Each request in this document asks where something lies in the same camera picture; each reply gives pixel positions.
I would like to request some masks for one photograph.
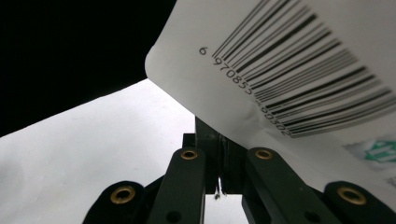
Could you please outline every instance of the black barcode line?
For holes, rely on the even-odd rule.
[[[212,57],[216,58],[226,46],[233,41],[233,39],[243,30],[243,28],[259,13],[265,5],[270,2],[260,1],[260,3],[253,8],[253,10],[247,15],[247,17],[236,27],[236,29],[227,37],[227,39],[221,44],[221,46],[213,53]]]
[[[359,79],[359,80],[355,81],[354,83],[349,84],[349,85],[347,85],[347,86],[345,86],[345,87],[343,87],[343,88],[336,89],[336,90],[334,90],[334,91],[331,91],[331,92],[328,92],[328,93],[324,93],[324,94],[322,94],[322,95],[318,95],[320,92],[326,91],[327,89],[325,89],[325,88],[330,87],[330,86],[333,86],[333,85],[336,85],[337,83],[342,82],[342,81],[343,81],[345,78],[347,78],[348,76],[354,76],[354,75],[359,74],[360,72],[363,72],[363,71],[359,71],[359,69],[358,69],[357,71],[354,71],[354,72],[352,72],[352,73],[349,73],[349,74],[347,74],[347,75],[345,75],[345,76],[343,76],[343,77],[339,77],[339,78],[337,78],[337,79],[335,79],[335,80],[332,80],[332,81],[330,81],[330,82],[327,82],[327,83],[325,83],[325,84],[322,84],[322,85],[320,85],[320,86],[318,86],[318,87],[309,89],[309,90],[307,90],[307,91],[303,91],[303,92],[298,93],[298,94],[296,94],[296,95],[293,95],[293,96],[291,96],[291,97],[289,97],[289,98],[287,98],[287,99],[285,99],[285,100],[282,100],[282,101],[279,101],[279,102],[277,102],[277,103],[273,103],[273,104],[271,104],[271,105],[268,105],[267,108],[271,108],[271,107],[274,107],[274,106],[276,106],[276,105],[285,105],[285,104],[287,104],[287,103],[296,102],[296,101],[301,100],[301,99],[306,99],[306,98],[307,98],[308,96],[310,96],[310,95],[316,95],[316,96],[317,96],[317,97],[315,97],[315,98],[306,100],[305,102],[302,102],[302,103],[299,103],[299,104],[298,104],[298,105],[306,105],[306,104],[308,104],[308,103],[311,103],[311,102],[314,102],[314,101],[317,101],[317,100],[320,100],[320,99],[324,99],[324,98],[326,98],[326,97],[330,97],[330,96],[332,96],[332,95],[334,95],[334,94],[336,94],[336,93],[343,92],[343,91],[347,91],[348,89],[352,89],[352,88],[354,88],[354,87],[357,87],[357,86],[359,86],[359,85],[361,85],[361,84],[363,84],[363,83],[365,83],[365,82],[368,82],[368,81],[370,81],[370,80],[372,80],[372,79],[375,78],[374,76],[368,76],[368,77],[365,77],[365,78],[363,78],[363,79]],[[276,113],[282,113],[283,111],[286,111],[287,109],[293,109],[293,108],[296,107],[296,106],[297,106],[297,105],[293,105],[293,106],[290,106],[290,107],[286,107],[286,108],[284,108],[284,109],[282,109],[282,110],[276,111]]]
[[[260,1],[212,57],[228,64],[293,138],[396,110],[394,93],[299,1]]]
[[[247,67],[249,67],[251,64],[257,62],[257,60],[259,60],[260,58],[262,58],[264,55],[268,54],[269,52],[271,52],[273,49],[279,47],[281,44],[283,44],[285,41],[287,41],[288,39],[290,39],[292,36],[296,35],[300,30],[303,30],[308,24],[310,24],[312,21],[314,21],[317,18],[317,16],[311,15],[310,17],[308,17],[305,21],[303,21],[300,25],[298,25],[297,27],[295,27],[293,30],[291,30],[290,32],[288,32],[286,35],[284,35],[282,38],[280,38],[279,40],[277,40],[273,45],[271,45],[270,47],[268,47],[267,49],[263,50],[261,53],[259,53],[258,55],[254,56],[252,59],[250,59],[248,62],[242,64],[241,66],[239,66],[240,63],[244,62],[245,60],[241,60],[240,63],[233,65],[233,66],[239,66],[236,69],[237,73],[242,72],[244,69],[246,69]]]
[[[277,97],[290,91],[299,89],[310,82],[319,80],[345,67],[352,65],[357,60],[353,58],[346,50],[343,50],[334,56],[317,63],[296,75],[289,77],[271,87],[255,93],[257,98]]]
[[[258,89],[261,86],[264,86],[264,85],[266,85],[266,84],[268,84],[268,83],[270,83],[270,82],[272,82],[272,81],[274,81],[276,79],[279,79],[280,77],[285,76],[286,74],[288,74],[289,72],[293,71],[294,69],[297,69],[297,68],[299,68],[299,67],[301,67],[301,66],[303,66],[303,65],[305,65],[307,63],[310,63],[311,61],[315,60],[319,56],[329,52],[330,50],[332,50],[332,49],[334,49],[334,48],[336,48],[336,47],[338,47],[340,45],[341,45],[341,43],[334,39],[333,41],[331,41],[328,44],[326,44],[325,46],[323,46],[323,48],[315,50],[314,52],[310,53],[309,55],[303,57],[298,62],[292,63],[291,65],[285,67],[284,69],[280,70],[279,72],[277,72],[277,73],[275,73],[275,74],[273,74],[273,75],[271,75],[271,76],[269,76],[269,77],[267,77],[267,78],[265,78],[265,79],[263,79],[261,81],[258,81],[256,83],[250,84],[250,82],[253,79],[258,78],[258,77],[262,76],[265,73],[262,73],[260,75],[254,76],[254,77],[246,78],[246,81],[251,86],[251,89],[253,89],[253,90]]]
[[[335,94],[333,96],[333,98],[330,98],[329,100],[325,100],[325,101],[322,101],[322,102],[319,102],[319,103],[316,103],[316,104],[311,104],[311,105],[308,105],[306,107],[303,107],[303,108],[300,108],[300,109],[297,109],[297,110],[292,110],[290,112],[286,112],[286,113],[283,113],[283,114],[276,114],[276,118],[277,119],[284,119],[284,118],[291,117],[291,116],[293,116],[295,114],[299,114],[299,113],[302,113],[302,112],[305,112],[305,111],[308,111],[308,110],[321,108],[321,107],[323,107],[325,105],[333,104],[333,103],[339,102],[341,100],[344,100],[346,98],[349,98],[351,96],[355,96],[358,93],[361,93],[361,92],[364,92],[364,91],[368,91],[368,90],[372,89],[373,87],[379,86],[379,84],[380,84],[380,82],[378,80],[375,80],[374,82],[368,83],[367,85],[363,85],[363,86],[357,88],[356,90],[337,93],[337,94]]]
[[[279,58],[284,58],[286,55],[291,54],[293,51],[295,51],[297,48],[291,49],[292,47],[296,46],[299,42],[304,41],[304,39],[306,39],[307,37],[309,37],[310,35],[316,34],[316,30],[321,27],[323,25],[323,23],[319,24],[318,26],[314,27],[312,30],[310,30],[309,32],[307,32],[305,35],[303,35],[302,37],[300,37],[299,39],[297,39],[296,41],[294,41],[293,43],[289,44],[288,46],[286,46],[285,48],[283,48],[280,52],[276,53],[274,56],[270,57],[269,59],[265,60],[264,62],[256,65],[255,67],[253,67],[252,69],[246,71],[244,74],[241,75],[241,77],[244,77],[246,75],[251,75],[251,72],[257,70],[258,68],[264,66],[266,63],[271,62],[271,61],[279,61]]]
[[[378,104],[373,105],[373,107],[371,106],[366,106],[363,109],[361,109],[359,112],[356,113],[351,113],[348,114],[347,116],[343,116],[341,118],[337,118],[337,119],[331,119],[331,120],[327,120],[327,121],[323,121],[323,122],[312,122],[309,125],[306,125],[304,127],[300,127],[298,129],[290,129],[290,131],[292,133],[302,133],[302,132],[307,132],[307,131],[311,131],[311,130],[315,130],[315,129],[319,129],[319,128],[325,128],[328,127],[330,125],[334,125],[334,124],[341,124],[341,123],[345,123],[347,121],[352,121],[353,119],[359,119],[368,115],[371,115],[375,112],[378,111],[378,109],[383,109],[388,107],[389,105],[394,105],[396,103],[396,98],[391,98],[385,101],[382,101]]]
[[[339,105],[339,106],[336,106],[336,107],[333,107],[331,109],[327,109],[324,111],[319,111],[317,113],[312,113],[307,116],[302,116],[297,119],[288,120],[288,121],[284,122],[283,124],[285,126],[291,126],[291,125],[298,124],[301,122],[306,122],[306,121],[309,121],[312,119],[319,119],[319,118],[327,117],[330,115],[339,114],[339,113],[348,111],[350,109],[353,109],[355,107],[358,107],[361,105],[366,105],[367,103],[373,102],[373,101],[377,100],[378,98],[381,98],[381,97],[389,95],[389,94],[391,94],[390,90],[382,89],[382,90],[373,92],[370,95],[366,95],[366,96],[360,98],[359,100],[349,102],[344,105]]]
[[[257,38],[261,37],[263,34],[265,34],[271,27],[273,27],[273,25],[277,24],[283,17],[285,17],[294,7],[297,6],[298,2],[296,2],[295,4],[291,5],[291,7],[289,7],[288,9],[286,9],[281,15],[279,15],[277,18],[275,18],[268,26],[266,26],[259,34],[256,35],[256,37],[252,38],[248,43],[247,41],[253,37],[256,32],[258,32],[262,27],[264,27],[264,25],[266,25],[266,23],[271,20],[272,18],[275,17],[276,13],[278,13],[280,11],[280,9],[282,9],[282,7],[284,7],[286,5],[285,4],[281,5],[273,14],[269,14],[268,17],[259,24],[259,26],[253,30],[253,32],[247,31],[246,32],[246,36],[242,36],[241,39],[238,40],[238,42],[235,43],[235,45],[237,44],[237,46],[232,46],[224,55],[223,58],[225,61],[228,60],[228,58],[233,55],[241,46],[245,45],[242,49],[238,50],[238,52],[230,59],[228,60],[228,62],[230,63],[236,56],[238,56],[243,50],[246,49],[247,46],[250,46],[254,41],[257,40]],[[288,23],[290,21],[286,21],[283,25],[281,25],[277,30],[275,30],[272,34],[268,34],[268,38],[273,36],[275,37],[274,33],[276,32],[277,34],[279,33],[279,30],[284,29],[285,24]]]
[[[396,100],[389,102],[387,105],[383,105],[381,107],[377,107],[375,109],[375,112],[367,115],[367,116],[360,116],[359,118],[349,120],[348,122],[339,122],[337,124],[334,124],[332,126],[325,126],[321,128],[316,128],[304,132],[298,132],[298,133],[292,133],[291,137],[292,138],[299,138],[299,137],[307,137],[310,135],[314,134],[319,134],[319,133],[328,133],[328,132],[333,132],[345,128],[350,128],[359,124],[363,124],[365,122],[371,121],[373,119],[378,119],[381,118],[382,116],[385,116],[391,112],[393,112],[396,109]]]

